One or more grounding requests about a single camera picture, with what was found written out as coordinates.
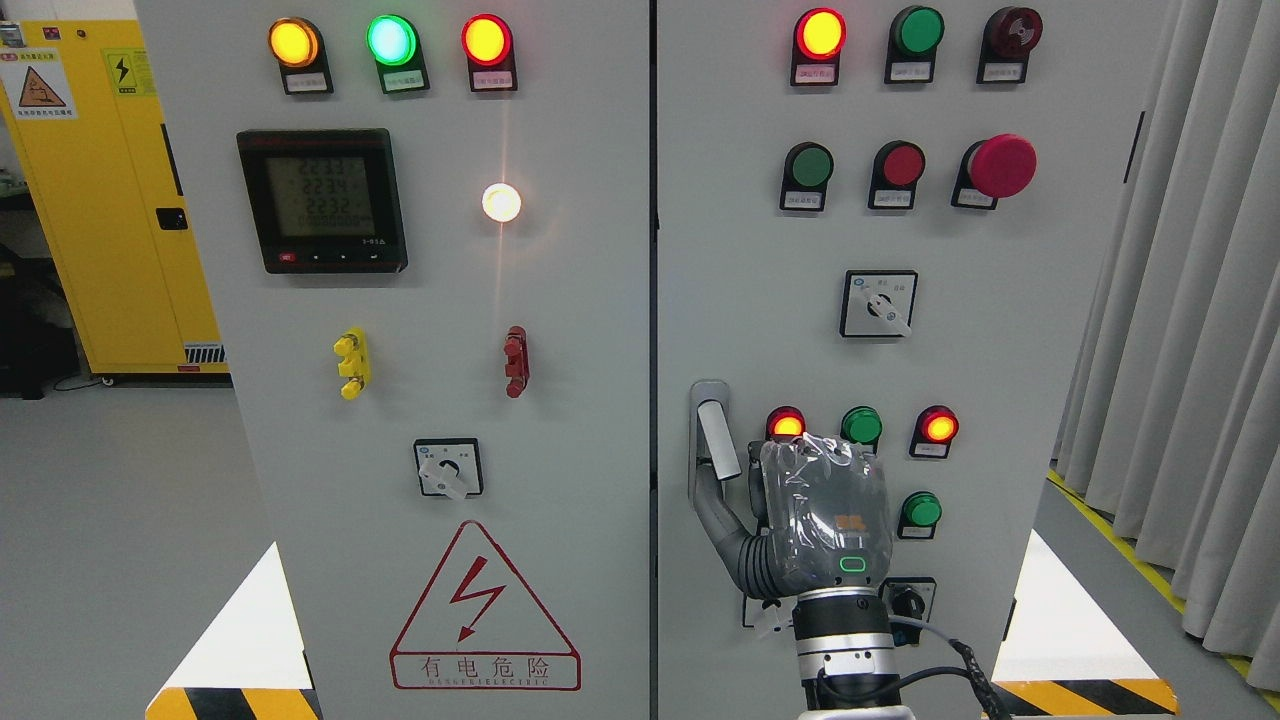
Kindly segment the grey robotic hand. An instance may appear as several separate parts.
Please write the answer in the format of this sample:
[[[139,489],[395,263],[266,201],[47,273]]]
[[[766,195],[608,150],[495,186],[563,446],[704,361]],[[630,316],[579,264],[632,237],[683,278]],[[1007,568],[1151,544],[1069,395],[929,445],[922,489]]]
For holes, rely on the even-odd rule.
[[[888,574],[893,530],[874,454],[812,434],[765,441],[762,484],[769,530],[748,532],[709,462],[689,496],[730,579],[748,597],[777,600],[836,587],[876,587]]]

